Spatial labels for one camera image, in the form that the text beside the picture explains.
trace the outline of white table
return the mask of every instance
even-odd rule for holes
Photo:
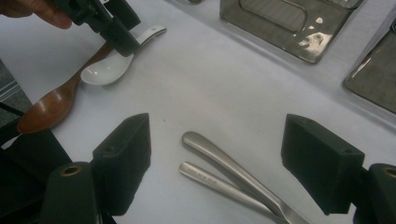
[[[366,154],[364,167],[396,164],[396,118],[345,91],[342,81],[358,62],[394,0],[366,0],[316,65],[300,60],[219,19],[219,0],[192,6],[183,0],[129,1],[142,23],[138,35],[161,24],[167,33],[136,53],[118,82],[81,84],[69,116],[53,129],[73,161],[92,151],[124,119],[150,115],[152,157],[126,223],[273,223],[267,217],[190,181],[178,172],[192,161],[222,176],[181,144],[196,131],[234,157],[310,223],[352,223],[326,217],[281,163],[288,113],[322,124]],[[103,44],[83,25],[54,28],[37,17],[0,19],[1,59],[34,103],[64,83]]]

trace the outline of black device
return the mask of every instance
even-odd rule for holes
[[[126,213],[150,165],[149,114],[123,121],[93,151],[49,176],[41,224],[115,224]]]
[[[396,224],[396,167],[362,168],[364,153],[312,119],[287,115],[283,165],[325,215],[357,207],[355,224]]]
[[[140,23],[139,17],[126,0],[52,0],[75,23],[86,22],[114,49],[126,57],[133,54],[140,44],[129,31]]]

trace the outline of human hand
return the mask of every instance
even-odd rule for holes
[[[72,25],[70,18],[50,0],[0,0],[0,15],[20,18],[33,13],[61,29],[68,29]]]

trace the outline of floor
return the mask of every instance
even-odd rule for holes
[[[3,62],[0,60],[0,102],[15,109],[25,112],[32,106],[26,95],[21,90],[18,83],[9,73]],[[0,128],[16,119],[17,116],[0,109]]]

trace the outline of metal handle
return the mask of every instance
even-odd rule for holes
[[[308,222],[294,212],[271,190],[260,183],[259,180],[254,178],[248,171],[205,137],[198,133],[188,132],[183,134],[182,139],[185,144],[204,153],[231,174],[238,177],[243,183],[247,184],[254,193],[258,194],[257,196],[260,197],[260,201],[264,203],[274,215],[285,218],[290,224],[308,224]]]
[[[283,218],[276,217],[274,214],[268,209],[267,206],[262,204],[261,202],[257,201],[256,199],[250,197],[246,193],[242,192],[240,189],[234,187],[233,185],[225,182],[224,180],[218,178],[215,175],[210,174],[208,171],[203,170],[202,168],[190,163],[190,162],[183,162],[180,164],[178,169],[183,175],[194,179],[206,186],[228,196],[233,199],[236,199],[238,202],[244,203],[252,208],[255,208],[265,215],[273,219],[276,223],[279,224],[287,224]]]

